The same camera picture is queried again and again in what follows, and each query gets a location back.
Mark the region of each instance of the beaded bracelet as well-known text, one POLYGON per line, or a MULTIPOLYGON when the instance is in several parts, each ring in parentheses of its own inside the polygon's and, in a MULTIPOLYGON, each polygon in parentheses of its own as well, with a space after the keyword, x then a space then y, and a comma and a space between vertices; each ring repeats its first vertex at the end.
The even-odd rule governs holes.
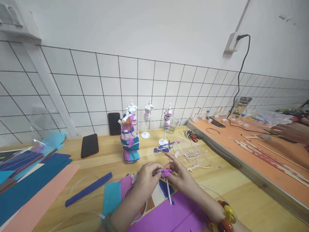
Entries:
POLYGON ((234 228, 232 224, 236 223, 236 217, 234 210, 225 201, 218 200, 219 204, 224 208, 224 219, 215 226, 212 222, 209 224, 209 230, 211 232, 233 232, 234 228))

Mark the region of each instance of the phone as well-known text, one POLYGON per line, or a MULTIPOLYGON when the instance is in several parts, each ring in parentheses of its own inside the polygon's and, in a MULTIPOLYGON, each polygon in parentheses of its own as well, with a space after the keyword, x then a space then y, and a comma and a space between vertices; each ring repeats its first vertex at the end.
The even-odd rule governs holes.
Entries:
POLYGON ((88 135, 83 138, 81 145, 81 158, 86 158, 99 152, 98 135, 88 135))
POLYGON ((110 135, 120 135, 121 126, 118 122, 120 119, 120 114, 118 112, 108 113, 108 125, 110 135))
POLYGON ((216 121, 214 117, 210 117, 212 119, 212 124, 217 126, 217 127, 226 127, 223 124, 221 124, 220 122, 216 121))

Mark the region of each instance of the glass cup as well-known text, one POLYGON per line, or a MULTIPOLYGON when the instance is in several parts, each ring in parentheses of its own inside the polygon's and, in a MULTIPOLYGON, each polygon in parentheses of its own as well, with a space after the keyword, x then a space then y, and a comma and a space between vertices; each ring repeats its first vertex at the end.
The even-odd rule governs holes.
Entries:
POLYGON ((177 127, 179 120, 177 118, 171 118, 170 119, 171 125, 166 131, 169 134, 173 134, 175 132, 175 128, 177 127))

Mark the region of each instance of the wooden table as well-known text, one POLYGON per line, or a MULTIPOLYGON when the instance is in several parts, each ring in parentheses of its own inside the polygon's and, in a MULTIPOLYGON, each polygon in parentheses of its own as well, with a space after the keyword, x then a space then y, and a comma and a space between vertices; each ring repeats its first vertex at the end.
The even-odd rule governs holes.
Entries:
MULTIPOLYGON (((184 137, 183 130, 187 129, 187 126, 177 127, 174 134, 168 134, 167 136, 173 141, 175 135, 184 137)), ((81 159, 80 157, 82 139, 65 140, 65 146, 59 153, 71 155, 71 159, 73 159, 71 164, 80 164, 81 168, 33 231, 49 231, 58 223, 71 216, 73 216, 71 219, 64 222, 54 231, 97 231, 101 219, 91 213, 83 212, 95 211, 102 213, 104 186, 80 200, 84 201, 92 198, 88 202, 81 204, 75 203, 65 208, 65 201, 97 180, 97 177, 94 175, 102 177, 111 171, 113 177, 109 182, 114 182, 125 177, 127 173, 133 174, 139 171, 141 166, 146 162, 154 161, 163 165, 169 162, 167 157, 162 153, 153 155, 153 149, 158 145, 158 140, 162 138, 164 130, 150 130, 149 133, 150 138, 148 139, 140 137, 139 155, 141 158, 131 164, 126 163, 123 159, 123 149, 119 136, 99 136, 99 153, 85 159, 81 159), (77 184, 70 193, 72 187, 85 176, 88 177, 77 184)), ((208 150, 205 154, 212 161, 213 167, 211 169, 194 169, 192 173, 194 179, 221 194, 231 204, 239 220, 249 229, 256 232, 309 231, 309 227, 305 223, 296 218, 240 171, 212 151, 202 140, 199 140, 198 145, 203 151, 208 150)), ((23 146, 18 145, 10 148, 18 149, 20 147, 23 146)), ((215 199, 220 199, 216 194, 210 191, 208 193, 215 199)))

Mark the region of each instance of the purple foam sheet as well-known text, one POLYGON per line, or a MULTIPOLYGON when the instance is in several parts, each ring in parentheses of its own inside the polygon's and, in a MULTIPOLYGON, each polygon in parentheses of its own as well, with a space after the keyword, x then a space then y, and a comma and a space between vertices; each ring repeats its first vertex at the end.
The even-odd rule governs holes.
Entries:
POLYGON ((174 205, 167 199, 140 221, 129 227, 129 232, 201 232, 206 226, 207 215, 193 200, 183 193, 172 196, 174 205))

